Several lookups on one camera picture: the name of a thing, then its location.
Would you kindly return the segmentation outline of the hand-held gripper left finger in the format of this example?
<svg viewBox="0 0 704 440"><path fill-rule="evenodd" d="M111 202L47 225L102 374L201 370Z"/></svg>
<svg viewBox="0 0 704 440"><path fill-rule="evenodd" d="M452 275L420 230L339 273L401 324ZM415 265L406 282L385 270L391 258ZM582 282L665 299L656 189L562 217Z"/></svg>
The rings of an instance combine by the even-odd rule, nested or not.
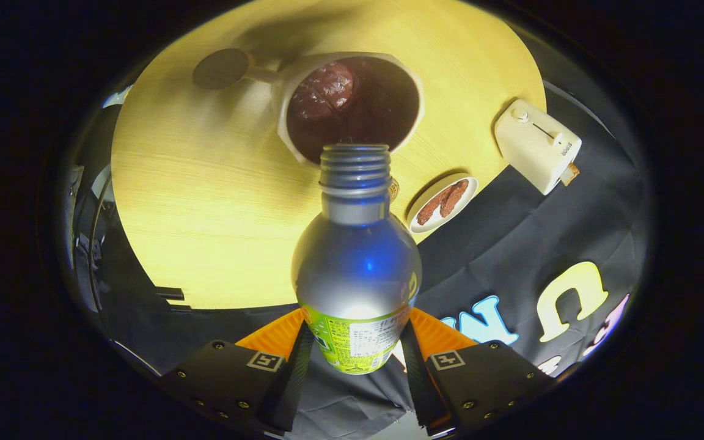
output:
<svg viewBox="0 0 704 440"><path fill-rule="evenodd" d="M293 429L314 345L296 309L237 342L211 340L163 374L159 386L230 431L282 436Z"/></svg>

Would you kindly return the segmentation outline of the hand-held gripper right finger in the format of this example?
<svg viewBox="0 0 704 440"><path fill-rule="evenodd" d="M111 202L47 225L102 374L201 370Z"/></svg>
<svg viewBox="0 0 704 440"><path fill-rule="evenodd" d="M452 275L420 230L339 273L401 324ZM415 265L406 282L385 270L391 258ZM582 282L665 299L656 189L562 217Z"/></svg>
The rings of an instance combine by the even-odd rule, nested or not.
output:
<svg viewBox="0 0 704 440"><path fill-rule="evenodd" d="M478 343L419 309L400 343L418 424L462 436L535 402L555 380L500 340Z"/></svg>

